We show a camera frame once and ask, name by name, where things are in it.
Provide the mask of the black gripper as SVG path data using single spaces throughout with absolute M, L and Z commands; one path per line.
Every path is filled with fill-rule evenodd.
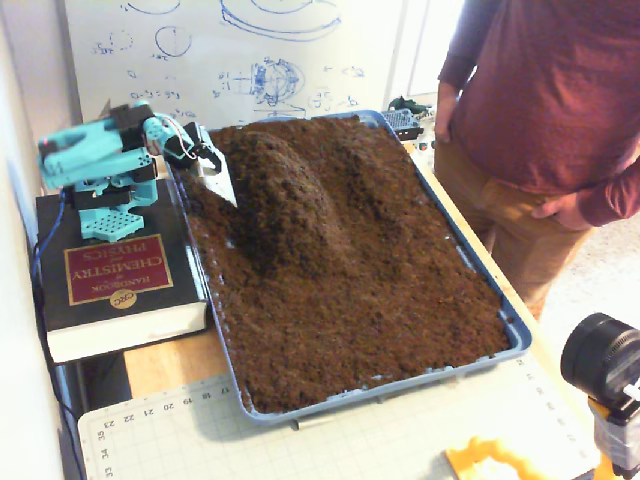
M 163 121 L 166 139 L 162 156 L 177 169 L 189 169 L 197 160 L 196 172 L 201 183 L 234 207 L 237 200 L 224 154 L 213 144 L 206 128 L 197 122 L 185 126 Z

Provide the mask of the person right hand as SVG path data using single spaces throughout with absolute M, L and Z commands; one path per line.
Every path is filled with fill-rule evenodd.
M 449 125 L 456 107 L 455 93 L 439 91 L 436 103 L 436 117 L 434 125 L 435 139 L 441 143 L 450 141 Z

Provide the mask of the person left hand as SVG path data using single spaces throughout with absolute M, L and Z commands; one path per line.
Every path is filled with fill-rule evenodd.
M 577 192 L 561 195 L 536 206 L 531 215 L 536 219 L 552 219 L 570 230 L 587 230 L 592 225 L 585 219 L 579 207 Z

